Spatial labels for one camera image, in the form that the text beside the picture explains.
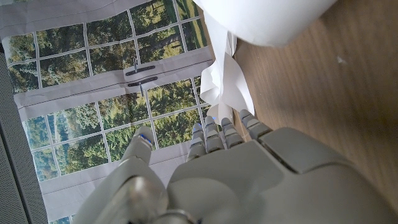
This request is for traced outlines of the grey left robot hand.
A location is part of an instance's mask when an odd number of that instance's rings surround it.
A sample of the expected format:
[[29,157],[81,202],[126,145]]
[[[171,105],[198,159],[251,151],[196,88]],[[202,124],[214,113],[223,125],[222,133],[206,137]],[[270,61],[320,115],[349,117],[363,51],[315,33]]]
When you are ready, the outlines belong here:
[[341,154],[292,128],[271,129],[242,110],[232,122],[195,124],[187,160],[163,184],[149,167],[141,126],[120,164],[75,223],[396,223],[386,199]]

